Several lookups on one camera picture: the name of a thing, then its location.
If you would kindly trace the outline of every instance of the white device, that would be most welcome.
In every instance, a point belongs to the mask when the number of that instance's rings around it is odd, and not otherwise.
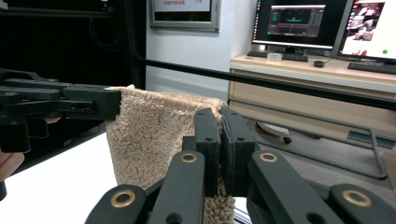
[[[289,144],[291,142],[288,129],[258,121],[257,121],[257,125],[259,125],[259,127],[267,131],[268,133],[279,136],[280,141],[283,141],[286,144]]]

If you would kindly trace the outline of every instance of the white table surface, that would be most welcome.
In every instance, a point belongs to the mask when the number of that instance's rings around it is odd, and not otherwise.
[[[6,180],[2,224],[84,223],[101,197],[117,186],[106,134]]]

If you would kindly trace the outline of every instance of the desk drawer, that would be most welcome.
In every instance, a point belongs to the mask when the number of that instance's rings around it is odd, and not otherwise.
[[[353,128],[338,123],[373,129],[377,135],[396,138],[396,112],[364,105],[353,105],[232,82],[230,107],[247,117],[272,121],[281,126],[317,133],[342,141],[347,140],[349,131]],[[265,107],[286,110],[290,113],[274,111]],[[292,113],[307,115],[315,119]]]

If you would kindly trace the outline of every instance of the computer mouse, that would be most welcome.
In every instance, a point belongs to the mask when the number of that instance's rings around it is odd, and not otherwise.
[[[325,64],[325,62],[323,62],[323,61],[314,61],[314,66],[315,67],[322,68],[322,67],[324,67],[324,64]]]

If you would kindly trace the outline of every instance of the framed poster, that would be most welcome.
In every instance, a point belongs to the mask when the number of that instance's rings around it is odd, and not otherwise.
[[[219,31],[220,0],[149,0],[153,29]]]

